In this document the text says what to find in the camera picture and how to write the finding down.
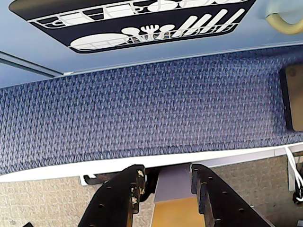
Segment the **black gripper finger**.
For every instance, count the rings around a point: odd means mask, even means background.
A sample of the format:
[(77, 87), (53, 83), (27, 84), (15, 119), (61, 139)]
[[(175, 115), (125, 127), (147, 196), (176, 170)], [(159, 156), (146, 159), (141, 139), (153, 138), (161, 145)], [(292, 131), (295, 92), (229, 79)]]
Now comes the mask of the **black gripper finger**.
[(263, 219), (238, 193), (210, 168), (191, 165), (191, 192), (206, 227), (267, 227)]
[(145, 193), (145, 167), (132, 165), (113, 176), (95, 192), (78, 226), (131, 227)]

